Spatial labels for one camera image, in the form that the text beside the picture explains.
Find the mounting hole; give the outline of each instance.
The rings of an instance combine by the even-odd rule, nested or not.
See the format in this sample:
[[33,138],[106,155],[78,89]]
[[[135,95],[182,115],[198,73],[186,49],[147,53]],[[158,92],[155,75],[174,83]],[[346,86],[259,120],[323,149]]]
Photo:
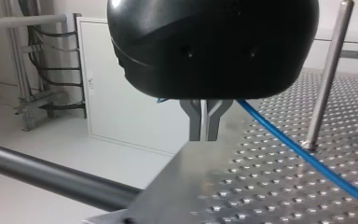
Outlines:
[[123,219],[124,224],[136,224],[135,220],[131,217],[126,217]]
[[192,58],[194,56],[193,49],[189,45],[184,45],[180,48],[180,53],[187,58]]

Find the white wall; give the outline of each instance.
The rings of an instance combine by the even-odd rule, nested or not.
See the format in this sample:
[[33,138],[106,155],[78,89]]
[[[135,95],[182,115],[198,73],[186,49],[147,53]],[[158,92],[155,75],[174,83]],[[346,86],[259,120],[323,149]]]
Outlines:
[[[320,0],[321,20],[319,28],[333,29],[340,2],[341,0]],[[355,8],[351,17],[349,32],[358,33],[358,0],[355,0]]]

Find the gray metal pipe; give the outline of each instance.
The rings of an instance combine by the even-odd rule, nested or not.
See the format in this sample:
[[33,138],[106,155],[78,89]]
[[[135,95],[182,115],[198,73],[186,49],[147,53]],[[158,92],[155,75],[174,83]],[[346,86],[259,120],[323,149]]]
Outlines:
[[4,17],[0,18],[0,28],[18,28],[21,26],[40,25],[54,22],[66,22],[66,15]]
[[337,23],[334,28],[333,39],[327,54],[327,60],[324,66],[323,79],[319,91],[318,99],[313,110],[310,128],[303,147],[314,150],[317,147],[319,132],[322,127],[324,111],[333,86],[334,77],[336,75],[338,61],[340,58],[342,46],[344,45],[345,36],[348,31],[351,14],[353,12],[353,0],[343,0],[339,8]]
[[127,208],[139,189],[0,147],[0,174],[105,211]]

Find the metal bracket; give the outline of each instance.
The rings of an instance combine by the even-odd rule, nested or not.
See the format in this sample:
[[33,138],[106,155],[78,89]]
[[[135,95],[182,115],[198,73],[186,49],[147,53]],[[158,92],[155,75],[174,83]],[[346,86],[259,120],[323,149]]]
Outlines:
[[17,114],[21,115],[32,111],[36,108],[39,108],[42,105],[51,104],[66,95],[65,92],[51,92],[51,91],[42,91],[34,95],[34,101],[30,103],[21,103],[16,109]]
[[204,129],[206,141],[216,141],[220,118],[231,108],[233,100],[207,100],[202,126],[201,100],[181,100],[180,106],[190,118],[189,141],[200,141]]

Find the cabinet door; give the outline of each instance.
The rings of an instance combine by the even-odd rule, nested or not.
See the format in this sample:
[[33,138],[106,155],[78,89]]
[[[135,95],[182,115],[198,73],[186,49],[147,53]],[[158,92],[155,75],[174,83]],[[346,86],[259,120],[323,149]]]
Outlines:
[[94,137],[174,154],[188,139],[189,121],[178,101],[157,104],[137,91],[118,65],[106,23],[81,26],[89,130]]

